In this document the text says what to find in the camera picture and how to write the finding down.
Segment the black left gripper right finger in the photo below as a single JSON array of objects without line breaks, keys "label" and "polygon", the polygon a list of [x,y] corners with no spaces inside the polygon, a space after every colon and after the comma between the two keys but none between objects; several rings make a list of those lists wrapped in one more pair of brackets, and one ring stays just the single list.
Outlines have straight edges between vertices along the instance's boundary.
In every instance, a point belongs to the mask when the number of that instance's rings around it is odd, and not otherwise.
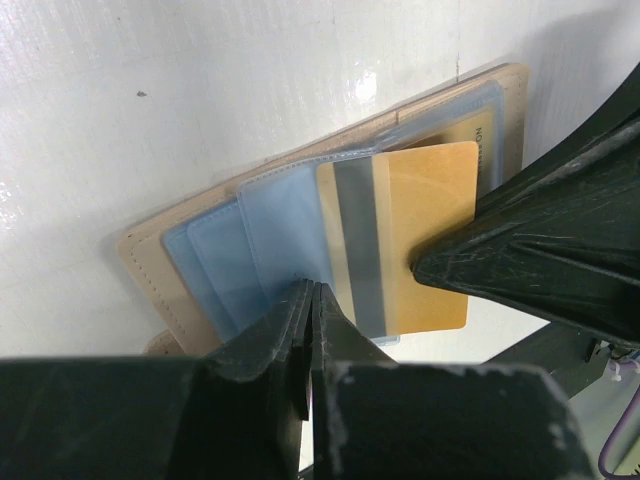
[{"label": "black left gripper right finger", "polygon": [[343,315],[311,303],[318,479],[590,479],[559,385],[519,364],[398,363]]}]

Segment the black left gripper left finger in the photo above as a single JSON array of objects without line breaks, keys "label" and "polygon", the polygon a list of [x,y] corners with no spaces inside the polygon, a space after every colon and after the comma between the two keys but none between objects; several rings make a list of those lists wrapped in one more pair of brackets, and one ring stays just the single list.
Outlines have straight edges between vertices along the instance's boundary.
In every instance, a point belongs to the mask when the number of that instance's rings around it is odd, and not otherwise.
[{"label": "black left gripper left finger", "polygon": [[206,356],[5,360],[5,479],[293,479],[313,285]]}]

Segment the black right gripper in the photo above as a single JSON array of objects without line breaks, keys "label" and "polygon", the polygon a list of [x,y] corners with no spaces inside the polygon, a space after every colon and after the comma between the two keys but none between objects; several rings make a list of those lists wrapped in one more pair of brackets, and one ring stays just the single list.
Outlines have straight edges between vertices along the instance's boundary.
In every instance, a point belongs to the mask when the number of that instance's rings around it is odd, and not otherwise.
[{"label": "black right gripper", "polygon": [[639,342],[639,120],[574,152],[556,146],[575,148],[599,132],[601,112],[621,116],[638,102],[627,79],[639,68],[639,4],[485,5],[484,44],[531,70],[527,168],[488,195],[472,223],[421,248],[412,273],[505,305],[484,304],[485,359],[538,365],[570,397],[598,392],[603,355],[585,363],[587,336],[542,319]]}]

